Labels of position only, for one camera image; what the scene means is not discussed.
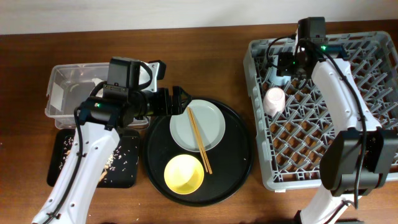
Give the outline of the yellow bowl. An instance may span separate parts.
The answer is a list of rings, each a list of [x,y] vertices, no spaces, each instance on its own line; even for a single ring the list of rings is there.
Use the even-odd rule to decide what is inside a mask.
[[[173,157],[164,169],[166,186],[179,195],[188,195],[198,190],[204,176],[205,171],[201,162],[188,154]]]

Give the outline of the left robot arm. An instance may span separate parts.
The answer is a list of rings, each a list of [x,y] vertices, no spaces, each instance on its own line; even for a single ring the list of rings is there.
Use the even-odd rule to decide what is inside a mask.
[[[161,60],[110,60],[107,79],[74,110],[73,146],[33,223],[85,223],[106,161],[120,142],[118,132],[134,119],[185,111],[192,97],[180,86],[172,90],[154,86],[164,78],[165,69]]]

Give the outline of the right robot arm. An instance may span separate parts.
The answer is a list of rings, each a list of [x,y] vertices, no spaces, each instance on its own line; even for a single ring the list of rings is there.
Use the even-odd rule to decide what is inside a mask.
[[[381,188],[397,150],[397,134],[373,116],[355,84],[348,54],[330,44],[324,17],[299,20],[290,35],[295,50],[289,62],[278,61],[282,73],[311,80],[331,116],[335,138],[320,159],[321,185],[296,223],[336,223],[361,197]]]

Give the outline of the white tissue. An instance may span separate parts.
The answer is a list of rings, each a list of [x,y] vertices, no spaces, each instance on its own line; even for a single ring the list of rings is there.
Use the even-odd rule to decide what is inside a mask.
[[[100,78],[93,78],[91,80],[94,83],[94,88],[91,90],[90,94],[95,93],[95,96],[102,97],[103,96],[103,85],[106,83],[104,80]]]

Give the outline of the pink cup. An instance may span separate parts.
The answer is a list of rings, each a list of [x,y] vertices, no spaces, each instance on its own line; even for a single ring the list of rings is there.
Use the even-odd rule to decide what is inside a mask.
[[[272,87],[267,90],[263,99],[263,110],[269,116],[275,116],[283,112],[285,108],[285,93],[279,87]]]

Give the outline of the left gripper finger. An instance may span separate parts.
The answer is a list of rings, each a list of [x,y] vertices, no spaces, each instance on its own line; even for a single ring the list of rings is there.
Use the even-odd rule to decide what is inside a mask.
[[[192,101],[192,96],[188,94],[182,87],[179,88],[178,97],[180,101]]]
[[[181,101],[180,102],[180,114],[183,114],[188,105],[191,103],[191,101]]]

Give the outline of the blue cup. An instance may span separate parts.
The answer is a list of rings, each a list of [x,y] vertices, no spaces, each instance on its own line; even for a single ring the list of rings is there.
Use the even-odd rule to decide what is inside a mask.
[[[287,82],[291,81],[291,74],[287,70],[272,67],[269,81],[274,85],[284,86]]]

